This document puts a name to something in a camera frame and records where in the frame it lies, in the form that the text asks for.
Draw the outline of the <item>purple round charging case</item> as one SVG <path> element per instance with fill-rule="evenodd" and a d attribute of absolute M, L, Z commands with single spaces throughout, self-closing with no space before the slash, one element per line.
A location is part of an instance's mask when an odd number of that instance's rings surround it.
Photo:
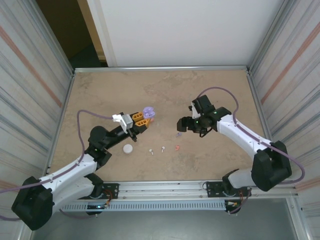
<path fill-rule="evenodd" d="M 153 119 L 156 115 L 154 108 L 151 106 L 147 106 L 143 109 L 143 118 L 144 119 Z"/>

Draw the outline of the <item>aluminium table end bar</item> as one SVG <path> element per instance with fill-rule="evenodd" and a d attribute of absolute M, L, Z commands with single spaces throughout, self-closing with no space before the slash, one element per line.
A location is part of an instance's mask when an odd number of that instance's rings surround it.
<path fill-rule="evenodd" d="M 76 68 L 74 73 L 107 72 L 168 72 L 168 71 L 246 71 L 245 65 L 198 65 L 198 66 L 132 66 L 132 67 L 86 67 Z"/>

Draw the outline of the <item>aluminium table side bar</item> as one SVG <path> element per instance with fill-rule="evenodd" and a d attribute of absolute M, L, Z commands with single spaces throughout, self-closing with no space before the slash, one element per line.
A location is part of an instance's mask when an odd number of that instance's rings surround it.
<path fill-rule="evenodd" d="M 59 135 L 60 135 L 60 132 L 61 132 L 63 120 L 64 120 L 64 117 L 65 117 L 65 113 L 66 113 L 66 110 L 67 110 L 67 106 L 68 106 L 68 102 L 69 102 L 69 99 L 70 99 L 71 91 L 72 91 L 73 84 L 74 84 L 74 81 L 75 81 L 75 75 L 76 75 L 75 73 L 72 75 L 72 78 L 70 79 L 70 83 L 68 85 L 66 96 L 65 96 L 65 99 L 63 101 L 63 105 L 62 105 L 62 108 L 61 108 L 61 111 L 60 111 L 59 120 L 58 120 L 58 123 L 57 123 L 57 126 L 56 126 L 56 131 L 55 131 L 54 137 L 53 137 L 53 139 L 51 141 L 51 146 L 50 146 L 50 149 L 49 149 L 49 152 L 48 152 L 46 163 L 44 165 L 44 170 L 42 171 L 42 175 L 43 176 L 47 175 L 47 173 L 51 169 L 51 165 L 52 165 L 52 161 L 53 161 L 54 154 L 55 154 L 55 151 L 56 151 L 56 147 L 57 147 Z"/>
<path fill-rule="evenodd" d="M 251 94 L 254 100 L 254 104 L 256 107 L 256 110 L 258 112 L 258 117 L 263 129 L 263 134 L 265 139 L 267 140 L 272 140 L 269 128 L 267 126 L 267 122 L 263 113 L 262 109 L 262 104 L 258 98 L 258 93 L 257 90 L 254 86 L 253 78 L 251 77 L 250 74 L 246 75 L 248 84 L 251 90 Z M 258 177 L 259 179 L 273 179 L 274 178 L 274 171 L 273 171 L 273 166 L 272 166 L 272 161 L 270 161 L 269 155 L 271 152 L 268 151 L 268 148 L 264 150 L 258 150 L 258 152 L 255 154 L 254 159 L 253 159 L 253 176 L 257 177 L 258 174 L 262 174 L 261 177 Z"/>

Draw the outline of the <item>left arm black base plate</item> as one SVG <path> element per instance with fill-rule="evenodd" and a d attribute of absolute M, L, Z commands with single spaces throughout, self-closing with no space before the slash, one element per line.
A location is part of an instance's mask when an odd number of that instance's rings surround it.
<path fill-rule="evenodd" d="M 101 188 L 94 186 L 90 195 L 78 198 L 78 200 L 109 200 L 117 199 L 119 194 L 118 183 L 103 183 Z"/>

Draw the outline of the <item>aluminium mounting rail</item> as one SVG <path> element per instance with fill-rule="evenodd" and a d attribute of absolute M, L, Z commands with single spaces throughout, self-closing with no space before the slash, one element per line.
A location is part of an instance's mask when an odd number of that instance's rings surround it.
<path fill-rule="evenodd" d="M 247 197 L 208 197 L 205 182 L 221 180 L 182 180 L 182 181 L 109 181 L 104 183 L 119 184 L 117 199 L 111 201 L 170 201 L 170 200 L 245 200 Z M 252 197 L 255 198 L 288 198 L 297 197 L 295 187 L 291 185 L 278 185 L 265 192 L 255 186 L 246 186 Z M 90 195 L 94 190 L 93 183 L 82 177 L 61 190 L 50 189 L 54 203 L 59 201 L 64 204 L 72 202 L 106 202 L 104 199 L 78 200 Z"/>

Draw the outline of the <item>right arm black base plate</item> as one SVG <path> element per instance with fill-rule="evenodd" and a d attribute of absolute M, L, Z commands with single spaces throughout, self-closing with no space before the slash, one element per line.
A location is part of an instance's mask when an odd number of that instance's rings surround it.
<path fill-rule="evenodd" d="M 247 187 L 234 188 L 223 181 L 207 181 L 204 189 L 209 198 L 240 198 L 252 195 Z"/>

